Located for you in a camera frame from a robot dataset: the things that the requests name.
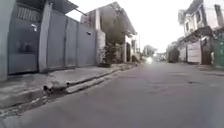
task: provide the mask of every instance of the curb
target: curb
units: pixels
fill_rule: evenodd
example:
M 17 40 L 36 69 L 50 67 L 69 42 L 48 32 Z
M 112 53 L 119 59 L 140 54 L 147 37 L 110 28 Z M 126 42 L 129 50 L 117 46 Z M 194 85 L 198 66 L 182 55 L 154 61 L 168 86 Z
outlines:
M 115 68 L 114 70 L 109 71 L 107 73 L 103 73 L 98 76 L 87 78 L 85 80 L 81 80 L 78 82 L 67 82 L 65 84 L 66 93 L 70 94 L 70 93 L 75 93 L 78 91 L 85 90 L 89 87 L 92 87 L 94 85 L 104 82 L 106 79 L 108 79 L 107 76 L 117 71 L 125 71 L 133 67 L 135 66 L 124 65 L 124 66 Z M 43 88 L 38 88 L 31 91 L 28 90 L 28 91 L 24 91 L 15 95 L 7 96 L 4 99 L 0 100 L 0 109 L 6 109 L 10 107 L 15 107 L 24 103 L 29 103 L 37 98 L 41 98 L 44 96 L 47 96 L 47 93 L 43 90 Z

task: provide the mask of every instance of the street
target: street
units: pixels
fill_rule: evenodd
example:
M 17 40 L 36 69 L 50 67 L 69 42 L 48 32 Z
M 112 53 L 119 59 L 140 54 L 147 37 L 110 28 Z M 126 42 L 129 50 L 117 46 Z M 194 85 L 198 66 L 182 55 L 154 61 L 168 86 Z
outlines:
M 5 122 L 16 128 L 223 128 L 223 80 L 192 65 L 142 64 Z

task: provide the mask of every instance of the pillar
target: pillar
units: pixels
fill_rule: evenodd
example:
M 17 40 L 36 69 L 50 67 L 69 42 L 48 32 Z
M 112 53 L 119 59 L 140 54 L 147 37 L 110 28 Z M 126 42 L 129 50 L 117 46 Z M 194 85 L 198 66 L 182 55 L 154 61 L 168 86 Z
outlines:
M 96 40 L 96 63 L 97 65 L 105 63 L 105 46 L 106 46 L 106 35 L 101 30 L 97 30 Z
M 52 12 L 52 3 L 46 2 L 43 11 L 43 18 L 40 31 L 39 42 L 39 71 L 44 72 L 47 70 L 47 43 L 48 43 L 48 30 L 50 27 L 50 19 Z
M 127 62 L 127 43 L 125 42 L 122 46 L 122 57 L 123 57 L 123 63 Z
M 8 33 L 15 0 L 0 0 L 0 81 L 8 76 Z
M 95 10 L 95 29 L 101 30 L 101 22 L 100 22 L 100 10 Z

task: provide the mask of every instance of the gate panel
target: gate panel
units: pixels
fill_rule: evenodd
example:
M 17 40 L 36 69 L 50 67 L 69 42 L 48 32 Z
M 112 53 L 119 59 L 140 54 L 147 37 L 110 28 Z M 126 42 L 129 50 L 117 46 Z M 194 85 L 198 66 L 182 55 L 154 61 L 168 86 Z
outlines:
M 188 52 L 187 52 L 187 59 L 190 63 L 198 63 L 201 64 L 201 43 L 200 41 L 188 44 Z
M 215 40 L 214 64 L 218 68 L 224 68 L 224 37 L 220 36 Z
M 53 11 L 48 35 L 47 66 L 58 69 L 64 66 L 66 16 Z
M 37 10 L 15 7 L 8 40 L 9 74 L 38 71 L 40 15 Z
M 78 29 L 77 66 L 96 65 L 96 31 L 82 24 Z
M 76 49 L 77 49 L 77 30 L 78 22 L 68 18 L 66 28 L 66 44 L 65 44 L 65 65 L 66 67 L 76 66 Z

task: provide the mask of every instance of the sky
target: sky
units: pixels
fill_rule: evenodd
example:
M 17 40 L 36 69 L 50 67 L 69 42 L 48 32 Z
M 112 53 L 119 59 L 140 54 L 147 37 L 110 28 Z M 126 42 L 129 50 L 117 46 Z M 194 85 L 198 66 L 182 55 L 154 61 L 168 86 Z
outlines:
M 115 0 L 69 0 L 86 13 Z M 187 9 L 192 0 L 116 0 L 127 12 L 139 34 L 141 49 L 151 45 L 165 52 L 167 45 L 184 35 L 178 23 L 178 10 Z M 68 16 L 80 20 L 81 14 L 72 11 Z

